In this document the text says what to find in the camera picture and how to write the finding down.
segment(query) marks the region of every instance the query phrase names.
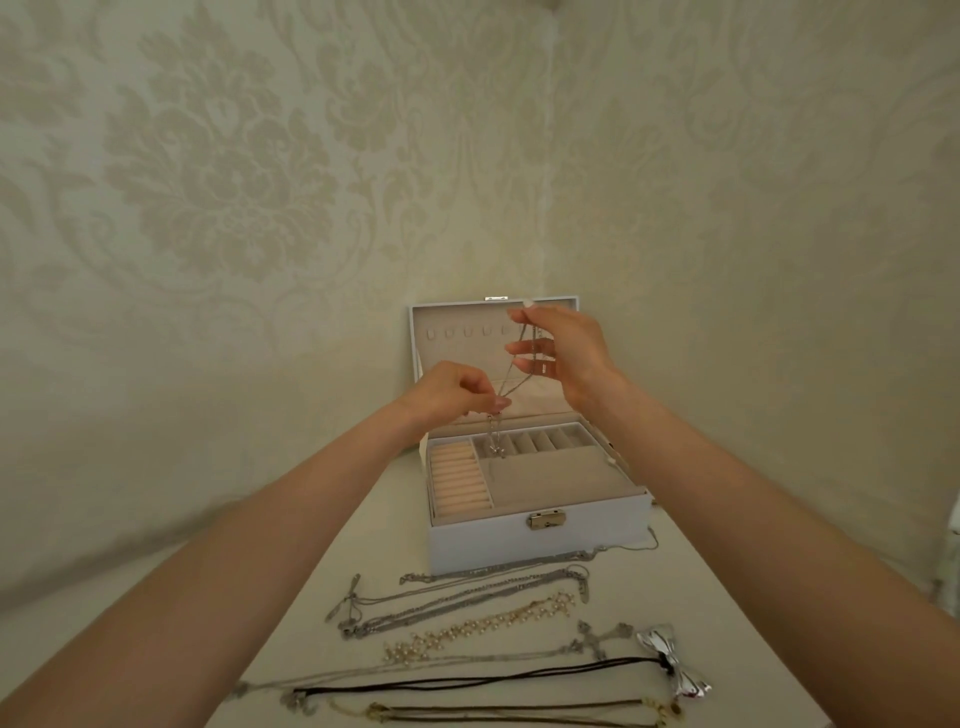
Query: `left hand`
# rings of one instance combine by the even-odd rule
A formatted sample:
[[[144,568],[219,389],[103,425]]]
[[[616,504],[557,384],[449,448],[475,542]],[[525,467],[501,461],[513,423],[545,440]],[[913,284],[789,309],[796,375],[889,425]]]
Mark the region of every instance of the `left hand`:
[[[397,403],[404,405],[413,416],[419,437],[422,437],[434,427],[447,425],[468,412],[495,415],[511,402],[496,395],[483,370],[442,361],[423,375]]]

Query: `white table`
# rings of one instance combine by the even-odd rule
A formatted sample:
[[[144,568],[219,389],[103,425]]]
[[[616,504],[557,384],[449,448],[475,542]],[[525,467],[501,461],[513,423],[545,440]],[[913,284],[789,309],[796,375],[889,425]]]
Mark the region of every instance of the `white table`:
[[[253,661],[247,678],[256,682],[378,663],[383,655],[383,637],[344,642],[334,624],[324,623],[324,616],[343,596],[351,577],[358,571],[363,574],[361,595],[383,595],[396,591],[396,580],[402,573],[426,570],[426,523],[420,462],[415,453],[406,454],[391,464],[334,542],[286,618]],[[684,703],[686,726],[823,728],[828,722],[823,713],[760,638],[676,525],[659,509],[655,509],[652,525],[660,538],[658,550],[636,553],[614,550],[588,564],[591,599],[586,605],[578,603],[571,619],[557,617],[527,622],[462,642],[456,651],[492,653],[553,648],[576,637],[576,619],[585,619],[601,632],[620,621],[637,627],[671,622],[676,628],[684,662],[705,674],[714,686],[706,700]],[[0,665],[0,694],[7,694],[163,556],[165,554],[131,563],[0,618],[0,654],[4,655]],[[572,591],[572,585],[566,588]],[[488,602],[474,614],[512,609],[551,591],[532,590],[510,599]],[[382,612],[370,609],[372,615],[379,613]],[[458,612],[451,615],[449,621],[468,616],[469,613]],[[424,628],[435,626],[427,623]],[[406,630],[397,630],[386,637],[395,641],[407,634]],[[629,641],[611,641],[606,648],[611,657],[640,654]],[[563,664],[576,661],[568,658]],[[546,664],[454,667],[448,673],[519,672],[536,667],[546,667]],[[410,676],[444,674],[447,672],[443,670],[424,670]],[[350,695],[338,700],[345,706],[360,709],[372,700],[397,705],[503,704],[643,695],[664,701],[668,697],[666,678],[656,666],[617,667],[588,675],[447,693],[395,692]],[[645,711],[613,715],[627,720],[648,716]],[[337,714],[326,706],[312,718],[295,716],[278,705],[275,693],[265,692],[225,704],[210,721],[213,728],[362,726],[365,723]]]

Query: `metal latch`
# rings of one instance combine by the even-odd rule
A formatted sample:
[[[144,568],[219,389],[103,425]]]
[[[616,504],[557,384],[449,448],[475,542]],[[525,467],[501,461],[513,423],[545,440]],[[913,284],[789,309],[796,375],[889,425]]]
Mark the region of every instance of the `metal latch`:
[[[532,531],[539,531],[542,528],[553,528],[554,526],[564,525],[566,523],[566,513],[559,508],[552,511],[540,511],[531,513],[527,516],[527,525]]]

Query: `damask wallpaper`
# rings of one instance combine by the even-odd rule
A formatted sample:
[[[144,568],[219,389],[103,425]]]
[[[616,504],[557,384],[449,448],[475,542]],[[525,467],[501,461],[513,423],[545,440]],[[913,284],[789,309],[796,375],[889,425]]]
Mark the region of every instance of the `damask wallpaper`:
[[[247,493],[410,381],[409,303],[540,293],[552,16],[0,9],[0,589]]]
[[[960,5],[0,8],[0,594],[580,293],[634,376],[923,576],[960,455]]]
[[[928,578],[960,472],[960,3],[564,2],[548,290]]]

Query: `jewelry box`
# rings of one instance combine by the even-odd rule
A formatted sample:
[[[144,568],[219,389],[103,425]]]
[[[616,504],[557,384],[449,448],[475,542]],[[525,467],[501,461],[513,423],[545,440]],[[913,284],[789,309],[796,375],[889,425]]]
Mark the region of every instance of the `jewelry box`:
[[[536,301],[579,308],[576,296]],[[522,326],[507,316],[519,306],[523,300],[506,297],[411,306],[414,377],[448,359],[482,369],[497,391],[515,387],[526,375],[510,367],[504,345],[520,338]],[[644,541],[651,495],[603,433],[570,408],[560,382],[533,376],[510,398],[499,423],[502,456],[490,447],[495,421],[473,412],[420,443],[431,571]]]

